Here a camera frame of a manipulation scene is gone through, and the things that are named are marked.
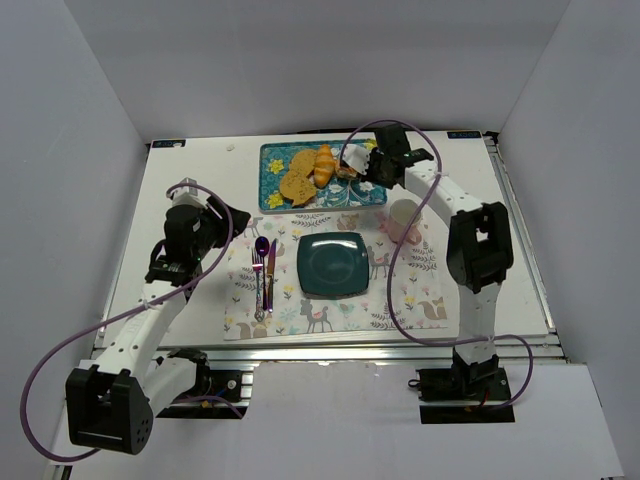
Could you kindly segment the orange glazed bagel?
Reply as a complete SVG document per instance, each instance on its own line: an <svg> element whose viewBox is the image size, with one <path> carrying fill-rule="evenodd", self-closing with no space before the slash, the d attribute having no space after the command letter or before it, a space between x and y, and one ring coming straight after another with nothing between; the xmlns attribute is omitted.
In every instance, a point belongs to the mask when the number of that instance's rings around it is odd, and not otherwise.
<svg viewBox="0 0 640 480"><path fill-rule="evenodd" d="M359 172L350 166L338 165L335 174L339 179L353 181L359 179Z"/></svg>

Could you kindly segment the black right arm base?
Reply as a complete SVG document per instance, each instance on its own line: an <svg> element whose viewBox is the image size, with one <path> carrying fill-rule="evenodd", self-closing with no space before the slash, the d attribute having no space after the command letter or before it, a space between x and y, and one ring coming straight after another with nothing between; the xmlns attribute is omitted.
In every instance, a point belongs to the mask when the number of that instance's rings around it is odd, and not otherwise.
<svg viewBox="0 0 640 480"><path fill-rule="evenodd" d="M492 377L463 387L451 369L421 369L407 381L418 394L420 421L423 425L514 423L511 390L504 368Z"/></svg>

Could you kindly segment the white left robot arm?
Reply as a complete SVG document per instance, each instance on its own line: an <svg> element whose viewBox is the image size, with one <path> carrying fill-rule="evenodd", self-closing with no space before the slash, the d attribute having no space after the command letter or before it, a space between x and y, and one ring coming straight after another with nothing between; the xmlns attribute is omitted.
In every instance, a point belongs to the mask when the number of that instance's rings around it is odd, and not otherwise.
<svg viewBox="0 0 640 480"><path fill-rule="evenodd" d="M147 444L154 419L181 397L211 388L206 355L177 349L152 362L168 327L187 305L202 261L239 236L251 216L208 198L172 206L164 237L152 250L139 298L141 311L88 368L65 384L69 439L76 446L135 455Z"/></svg>

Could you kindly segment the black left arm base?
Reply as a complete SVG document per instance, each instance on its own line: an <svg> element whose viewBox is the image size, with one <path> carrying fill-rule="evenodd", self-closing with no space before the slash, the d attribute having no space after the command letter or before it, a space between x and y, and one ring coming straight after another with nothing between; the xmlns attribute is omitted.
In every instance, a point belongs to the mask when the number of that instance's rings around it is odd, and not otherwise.
<svg viewBox="0 0 640 480"><path fill-rule="evenodd" d="M185 348L158 356L145 383L157 418L241 419L247 372L213 368L207 355Z"/></svg>

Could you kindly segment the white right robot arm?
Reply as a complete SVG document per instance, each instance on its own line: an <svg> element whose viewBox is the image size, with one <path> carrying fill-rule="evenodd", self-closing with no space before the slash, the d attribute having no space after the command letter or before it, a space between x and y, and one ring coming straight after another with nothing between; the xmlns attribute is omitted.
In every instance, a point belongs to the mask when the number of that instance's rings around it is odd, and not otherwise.
<svg viewBox="0 0 640 480"><path fill-rule="evenodd" d="M503 203L483 202L444 174L435 143L420 132L427 150L410 146L411 126L377 120L377 148L369 154L363 179L391 189L400 186L421 199L415 218L428 206L448 228L446 265L458 285L459 331L453 362L472 378L498 369L494 343L497 298L514 262L508 211Z"/></svg>

